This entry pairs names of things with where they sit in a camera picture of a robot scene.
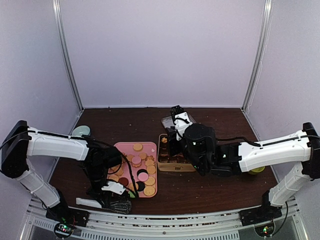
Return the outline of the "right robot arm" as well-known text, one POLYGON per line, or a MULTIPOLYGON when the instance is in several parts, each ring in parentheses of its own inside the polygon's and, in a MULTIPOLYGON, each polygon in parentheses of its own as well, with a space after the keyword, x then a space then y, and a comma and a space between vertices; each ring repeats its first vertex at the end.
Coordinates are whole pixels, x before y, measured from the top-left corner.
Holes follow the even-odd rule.
POLYGON ((169 153, 182 154, 204 176, 230 177, 253 169, 294 162, 292 170, 262 196, 259 220, 268 220, 307 181, 320 177, 320 137, 310 122, 284 137, 254 142, 245 137, 216 138, 212 127, 186 122, 166 129, 169 153))

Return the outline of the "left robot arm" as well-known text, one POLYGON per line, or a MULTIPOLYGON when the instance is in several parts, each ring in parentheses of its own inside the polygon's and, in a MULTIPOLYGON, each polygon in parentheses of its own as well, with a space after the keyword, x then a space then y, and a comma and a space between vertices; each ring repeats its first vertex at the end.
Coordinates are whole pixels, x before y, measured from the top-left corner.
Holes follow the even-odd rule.
POLYGON ((132 205, 129 200, 113 200, 108 190, 107 173, 122 163, 122 153, 112 145, 90 136, 71 136, 40 131, 29 127, 27 122, 16 123, 1 147, 2 174, 19 181, 31 194, 37 196, 47 211, 58 221, 67 222, 75 217, 62 192, 44 181, 28 161, 28 157, 47 156, 68 158, 83 162, 82 169, 91 188, 88 195, 102 209, 128 214, 132 205))

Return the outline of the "swirl butter cookie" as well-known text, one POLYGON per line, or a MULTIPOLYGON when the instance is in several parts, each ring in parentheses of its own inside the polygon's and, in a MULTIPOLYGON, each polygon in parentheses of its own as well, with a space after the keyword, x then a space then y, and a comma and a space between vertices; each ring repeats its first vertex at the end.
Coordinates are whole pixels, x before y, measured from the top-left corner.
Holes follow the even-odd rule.
POLYGON ((166 144, 168 142, 168 138, 167 137, 162 137, 161 138, 161 142, 166 144))

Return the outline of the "metal serving tongs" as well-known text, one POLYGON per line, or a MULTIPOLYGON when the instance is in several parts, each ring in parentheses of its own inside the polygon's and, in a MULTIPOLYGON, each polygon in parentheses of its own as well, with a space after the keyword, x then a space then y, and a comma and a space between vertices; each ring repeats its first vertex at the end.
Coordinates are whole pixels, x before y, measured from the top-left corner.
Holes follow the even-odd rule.
POLYGON ((118 214, 130 214, 132 211, 132 203, 129 200, 116 201, 97 201, 93 199, 85 199, 77 197, 75 199, 77 205, 87 206, 91 208, 98 208, 108 210, 118 214))

